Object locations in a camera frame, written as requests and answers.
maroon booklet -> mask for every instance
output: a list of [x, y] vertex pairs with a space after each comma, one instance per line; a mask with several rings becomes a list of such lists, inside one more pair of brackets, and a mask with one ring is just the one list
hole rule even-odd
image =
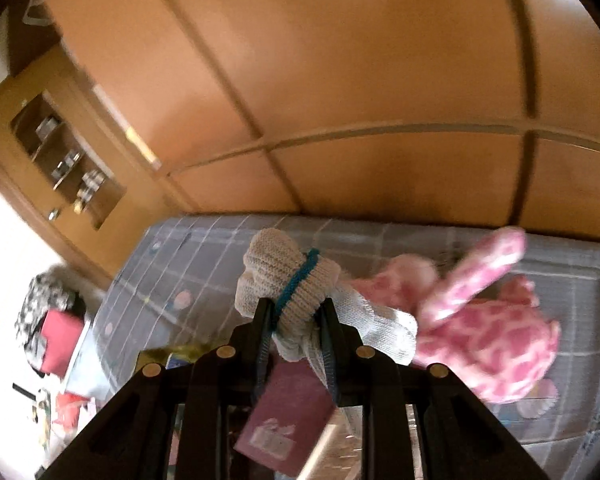
[[331, 394], [306, 360], [279, 361], [235, 450], [263, 466], [296, 477], [334, 410]]

clutter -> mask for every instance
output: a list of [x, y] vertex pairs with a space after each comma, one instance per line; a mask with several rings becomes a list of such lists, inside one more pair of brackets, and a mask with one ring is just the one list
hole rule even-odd
[[87, 405], [89, 399], [75, 394], [56, 395], [56, 420], [54, 424], [60, 424], [65, 431], [74, 430], [78, 427], [80, 408]]
[[560, 325], [544, 320], [534, 284], [522, 275], [505, 283], [496, 300], [472, 298], [524, 252], [524, 231], [507, 227], [480, 240], [443, 279], [432, 261], [404, 254], [372, 279], [350, 284], [373, 303], [416, 316], [414, 364], [444, 363], [482, 400], [513, 402], [527, 396], [554, 362]]
[[105, 402], [111, 390], [111, 384], [102, 370], [93, 328], [89, 320], [85, 320], [82, 333], [79, 335], [70, 357], [62, 379], [61, 392], [70, 392], [88, 399], [94, 398], [99, 402]]
[[[167, 363], [165, 368], [171, 370], [172, 368], [178, 368], [181, 366], [187, 366], [197, 360], [196, 357], [191, 356], [189, 349], [181, 349], [180, 352], [171, 352], [167, 357]], [[176, 408], [176, 414], [173, 422], [173, 433], [171, 433], [171, 447], [169, 450], [169, 463], [167, 466], [167, 480], [173, 480], [176, 473], [176, 463], [178, 461], [178, 449], [180, 447], [180, 432], [182, 430], [182, 418], [184, 417], [184, 404], [178, 404]]]
[[51, 172], [51, 178], [54, 181], [54, 189], [57, 189], [66, 176], [71, 173], [74, 166], [80, 161], [84, 154], [76, 150], [69, 150], [64, 158], [58, 162], [56, 168]]
[[51, 394], [44, 388], [36, 392], [32, 416], [38, 426], [38, 442], [48, 452], [51, 440]]
[[80, 214], [100, 189], [107, 177], [98, 170], [91, 170], [82, 176], [82, 184], [74, 202], [74, 212]]
[[42, 119], [36, 128], [36, 135], [38, 136], [40, 142], [43, 142], [59, 125], [60, 121], [53, 115], [49, 115]]
[[42, 335], [42, 325], [49, 310], [74, 312], [84, 316], [84, 301], [70, 288], [48, 272], [37, 275], [29, 283], [22, 308], [14, 327], [16, 341], [24, 349], [27, 361], [34, 370], [40, 370], [46, 352], [46, 338]]
[[32, 394], [31, 392], [25, 390], [23, 387], [18, 386], [16, 383], [11, 383], [11, 387], [14, 390], [16, 390], [19, 394], [27, 397], [27, 399], [31, 400], [32, 402], [36, 402], [35, 394]]
[[213, 347], [209, 345], [190, 344], [141, 350], [136, 359], [134, 373], [139, 372], [145, 365], [150, 363], [158, 363], [165, 368], [176, 364], [176, 360], [180, 362], [178, 366], [181, 366], [183, 362], [194, 363], [212, 349]]

cabinet knob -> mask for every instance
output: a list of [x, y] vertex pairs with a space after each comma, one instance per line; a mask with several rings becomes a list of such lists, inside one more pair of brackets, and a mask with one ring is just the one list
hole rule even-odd
[[49, 212], [47, 218], [49, 218], [50, 222], [53, 222], [56, 218], [60, 216], [60, 210], [56, 207]]

teal rubber band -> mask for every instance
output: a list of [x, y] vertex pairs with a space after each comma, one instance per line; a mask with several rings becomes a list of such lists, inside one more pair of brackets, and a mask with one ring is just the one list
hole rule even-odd
[[306, 254], [306, 260], [300, 266], [296, 273], [291, 277], [289, 282], [286, 284], [285, 288], [282, 290], [278, 300], [276, 301], [276, 306], [274, 309], [273, 316], [273, 329], [275, 330], [276, 325], [278, 324], [278, 320], [282, 315], [282, 311], [285, 309], [286, 304], [291, 300], [294, 292], [302, 282], [302, 280], [306, 279], [306, 277], [311, 273], [312, 270], [315, 269], [315, 266], [318, 264], [318, 255], [320, 251], [318, 249], [311, 249]]

red fabric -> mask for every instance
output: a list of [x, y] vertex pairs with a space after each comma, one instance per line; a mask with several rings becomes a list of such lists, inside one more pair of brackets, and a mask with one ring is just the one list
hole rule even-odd
[[80, 395], [65, 394], [56, 395], [56, 412], [58, 418], [54, 423], [61, 424], [65, 430], [72, 430], [78, 427], [78, 419], [80, 418], [80, 407], [89, 402], [86, 397]]
[[83, 328], [84, 322], [71, 314], [59, 310], [49, 310], [46, 313], [41, 330], [46, 338], [41, 372], [64, 377]]

